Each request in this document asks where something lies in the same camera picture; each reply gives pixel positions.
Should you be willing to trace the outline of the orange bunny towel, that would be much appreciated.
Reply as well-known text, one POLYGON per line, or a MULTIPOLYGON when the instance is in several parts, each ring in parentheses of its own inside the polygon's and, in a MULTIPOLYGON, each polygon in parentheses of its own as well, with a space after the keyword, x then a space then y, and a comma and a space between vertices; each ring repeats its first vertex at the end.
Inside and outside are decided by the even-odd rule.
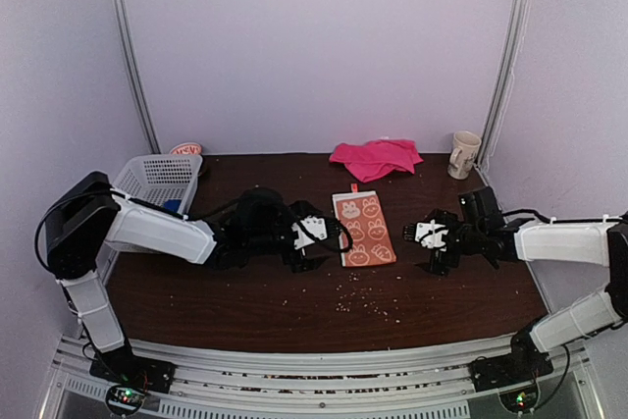
POLYGON ((351 249, 341 257, 344 268, 367 268, 396 262, 391 235, 375 190, 332 195, 336 218, 352 238, 351 249))

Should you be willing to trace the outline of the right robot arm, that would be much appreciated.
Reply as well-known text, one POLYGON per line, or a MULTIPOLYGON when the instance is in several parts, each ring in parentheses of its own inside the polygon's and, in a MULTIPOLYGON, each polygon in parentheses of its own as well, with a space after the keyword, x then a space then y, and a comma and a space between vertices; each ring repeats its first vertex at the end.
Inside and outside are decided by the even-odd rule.
POLYGON ((532 322, 513 335, 509 352, 472 363, 474 372, 503 365, 520 382, 550 370, 550 353, 575 340, 627 323, 627 217, 559 219, 535 209, 503 211, 489 186, 458 197, 455 215, 435 209, 405 228, 407 240, 429 250, 428 272, 445 276, 464 256, 481 256, 492 267, 502 262, 587 266, 606 273, 602 287, 532 322))

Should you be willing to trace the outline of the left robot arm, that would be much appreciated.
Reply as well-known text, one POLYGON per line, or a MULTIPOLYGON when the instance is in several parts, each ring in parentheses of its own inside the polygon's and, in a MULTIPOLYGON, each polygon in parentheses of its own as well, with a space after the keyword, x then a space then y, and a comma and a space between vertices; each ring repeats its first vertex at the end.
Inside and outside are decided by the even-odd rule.
POLYGON ((97 359, 121 384, 134 382, 141 364, 98 274, 102 247, 118 254, 164 254, 195 266, 224 270, 258 255, 278 254, 293 271, 307 271, 311 245, 331 232, 306 201, 285 204, 269 188, 245 191, 204 216, 191 217, 144 201, 92 172, 59 198, 36 226, 39 264, 54 276, 82 322, 97 359))

